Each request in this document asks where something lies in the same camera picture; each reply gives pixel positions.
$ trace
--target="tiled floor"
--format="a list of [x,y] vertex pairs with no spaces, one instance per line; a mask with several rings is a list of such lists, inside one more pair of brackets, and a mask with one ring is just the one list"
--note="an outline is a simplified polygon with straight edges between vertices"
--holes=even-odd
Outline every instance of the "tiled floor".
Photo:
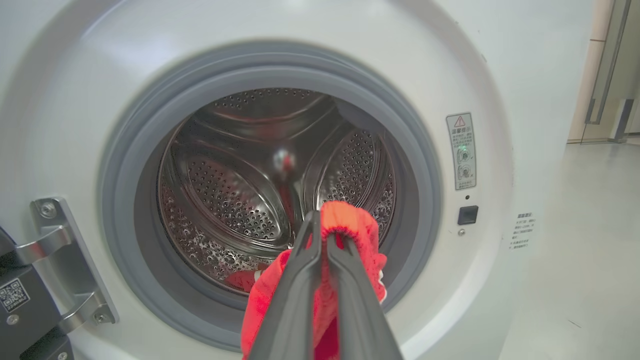
[[567,145],[501,360],[640,359],[640,147]]

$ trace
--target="warning triangle symbol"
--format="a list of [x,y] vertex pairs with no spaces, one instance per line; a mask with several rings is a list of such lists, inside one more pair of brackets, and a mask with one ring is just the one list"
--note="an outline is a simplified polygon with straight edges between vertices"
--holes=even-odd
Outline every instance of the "warning triangle symbol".
[[458,121],[456,121],[456,124],[453,125],[453,127],[461,127],[461,126],[465,126],[465,121],[462,120],[462,116],[458,117]]

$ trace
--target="glass door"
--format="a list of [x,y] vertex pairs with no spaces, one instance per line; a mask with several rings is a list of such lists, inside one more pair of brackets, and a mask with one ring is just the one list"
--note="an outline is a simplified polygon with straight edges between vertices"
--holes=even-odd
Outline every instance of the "glass door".
[[640,1],[615,0],[581,143],[620,143],[628,136],[640,89],[638,33]]

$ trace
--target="stainless steel drum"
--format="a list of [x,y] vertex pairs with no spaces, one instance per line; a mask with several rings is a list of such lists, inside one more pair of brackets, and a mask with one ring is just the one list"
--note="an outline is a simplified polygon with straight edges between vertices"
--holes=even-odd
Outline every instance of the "stainless steel drum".
[[395,195],[381,137],[344,120],[331,97],[292,88],[200,108],[176,130],[158,177],[173,247],[222,287],[229,274],[257,269],[290,247],[304,214],[329,200],[369,211],[382,242]]

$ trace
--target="warning label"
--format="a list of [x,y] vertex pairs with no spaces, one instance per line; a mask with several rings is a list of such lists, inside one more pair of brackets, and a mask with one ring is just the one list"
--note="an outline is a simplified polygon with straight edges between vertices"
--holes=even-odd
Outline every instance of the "warning label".
[[476,185],[476,145],[471,113],[449,115],[447,117],[456,190],[472,188]]
[[531,235],[535,229],[536,218],[532,213],[518,214],[516,224],[513,227],[513,234],[509,241],[510,250],[518,250],[529,246]]
[[467,123],[465,123],[464,119],[462,119],[462,116],[459,116],[458,120],[456,121],[456,124],[453,125],[453,127],[461,127],[465,125],[467,125]]

